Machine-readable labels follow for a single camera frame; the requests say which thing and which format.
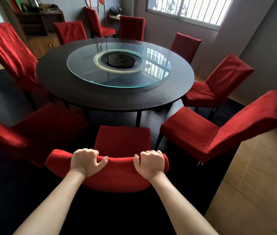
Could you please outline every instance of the window sill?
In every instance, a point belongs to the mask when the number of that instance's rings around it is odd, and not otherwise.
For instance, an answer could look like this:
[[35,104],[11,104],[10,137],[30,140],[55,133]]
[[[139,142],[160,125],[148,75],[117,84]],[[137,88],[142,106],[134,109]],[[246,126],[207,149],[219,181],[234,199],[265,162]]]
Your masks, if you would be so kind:
[[186,23],[189,23],[189,24],[192,24],[192,25],[201,26],[201,27],[204,27],[204,28],[207,28],[207,29],[210,29],[210,30],[214,30],[214,31],[219,31],[219,28],[220,28],[220,27],[216,28],[216,27],[205,25],[204,22],[198,23],[198,22],[196,22],[196,20],[188,19],[188,18],[185,18],[185,17],[180,17],[179,18],[179,16],[176,16],[176,15],[151,10],[151,9],[148,9],[148,8],[146,9],[146,12],[156,14],[156,15],[159,15],[159,16],[164,16],[164,17],[174,19],[174,20],[178,20],[178,21],[183,21],[183,22],[186,22]]

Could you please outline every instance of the round table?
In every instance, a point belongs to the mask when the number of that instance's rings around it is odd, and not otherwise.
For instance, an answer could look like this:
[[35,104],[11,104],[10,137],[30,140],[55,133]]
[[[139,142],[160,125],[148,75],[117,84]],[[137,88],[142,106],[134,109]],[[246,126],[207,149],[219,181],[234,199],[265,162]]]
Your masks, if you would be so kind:
[[[109,52],[133,55],[136,65],[125,69],[111,66],[119,60],[103,56]],[[117,38],[87,39],[54,48],[39,59],[36,74],[47,91],[83,107],[86,117],[88,109],[137,111],[137,127],[143,110],[180,99],[194,83],[191,66],[176,53],[155,44]]]

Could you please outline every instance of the red chair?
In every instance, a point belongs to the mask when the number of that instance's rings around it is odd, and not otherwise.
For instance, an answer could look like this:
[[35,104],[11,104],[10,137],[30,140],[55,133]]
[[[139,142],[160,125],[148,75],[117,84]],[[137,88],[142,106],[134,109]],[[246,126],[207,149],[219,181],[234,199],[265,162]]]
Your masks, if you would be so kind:
[[58,22],[53,25],[61,45],[87,39],[81,21]]
[[37,62],[11,24],[0,23],[0,64],[15,79],[34,110],[37,110],[37,107],[31,91],[47,92],[37,80]]
[[170,50],[191,64],[200,43],[200,39],[177,33]]
[[160,127],[155,146],[163,136],[183,150],[207,162],[241,142],[277,127],[277,90],[271,90],[234,115],[222,127],[182,107]]
[[66,149],[86,127],[84,117],[49,103],[15,126],[0,123],[0,149],[43,167],[52,150]]
[[[108,164],[98,173],[85,179],[83,184],[89,188],[105,192],[137,192],[150,186],[148,180],[137,173],[133,157],[142,151],[151,149],[149,128],[101,126],[95,143],[95,150],[102,156],[109,156]],[[46,167],[54,174],[65,177],[70,170],[72,154],[54,150],[46,161]],[[165,158],[165,169],[169,161]]]
[[183,104],[186,107],[213,108],[208,117],[211,120],[216,109],[253,72],[250,66],[229,54],[205,82],[194,82],[182,97]]
[[120,38],[143,41],[145,18],[120,16]]
[[108,37],[109,35],[113,35],[113,37],[115,37],[116,30],[106,26],[101,26],[95,10],[90,9],[88,7],[84,7],[84,10],[86,12],[88,23],[90,25],[90,32],[92,34],[92,38],[94,38],[94,35],[96,35],[99,38]]

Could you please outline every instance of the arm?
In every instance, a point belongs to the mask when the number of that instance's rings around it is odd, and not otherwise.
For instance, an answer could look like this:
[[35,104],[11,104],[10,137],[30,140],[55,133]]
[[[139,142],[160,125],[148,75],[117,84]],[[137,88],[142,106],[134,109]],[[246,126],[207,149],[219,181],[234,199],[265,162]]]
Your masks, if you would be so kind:
[[71,202],[84,179],[97,173],[108,163],[108,157],[97,163],[97,156],[98,151],[96,150],[77,150],[72,155],[68,174],[14,234],[59,234]]
[[164,156],[159,150],[141,152],[133,158],[135,169],[158,193],[176,234],[217,235],[207,220],[171,184],[164,174]]

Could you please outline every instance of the person's right hand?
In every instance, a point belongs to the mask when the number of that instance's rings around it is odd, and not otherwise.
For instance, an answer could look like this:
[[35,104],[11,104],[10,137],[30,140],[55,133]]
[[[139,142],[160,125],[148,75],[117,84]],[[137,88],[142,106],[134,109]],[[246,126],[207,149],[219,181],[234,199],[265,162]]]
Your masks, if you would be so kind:
[[141,161],[137,154],[133,158],[136,171],[145,179],[151,178],[164,172],[164,156],[160,150],[141,152]]
[[89,177],[99,172],[108,163],[108,157],[104,157],[100,163],[96,158],[98,151],[93,149],[79,149],[74,152],[71,158],[70,170],[78,170],[85,177]]

